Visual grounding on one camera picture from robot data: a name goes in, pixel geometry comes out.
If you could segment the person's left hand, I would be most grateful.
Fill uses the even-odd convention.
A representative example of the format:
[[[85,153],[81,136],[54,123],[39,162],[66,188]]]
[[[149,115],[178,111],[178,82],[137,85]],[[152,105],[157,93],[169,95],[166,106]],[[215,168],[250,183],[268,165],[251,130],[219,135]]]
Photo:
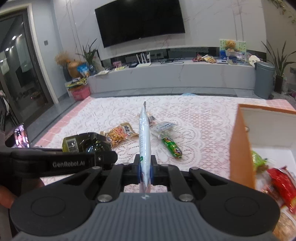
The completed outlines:
[[[21,194],[41,187],[44,187],[44,182],[40,178],[23,179],[14,184],[1,185],[1,206],[10,209]]]

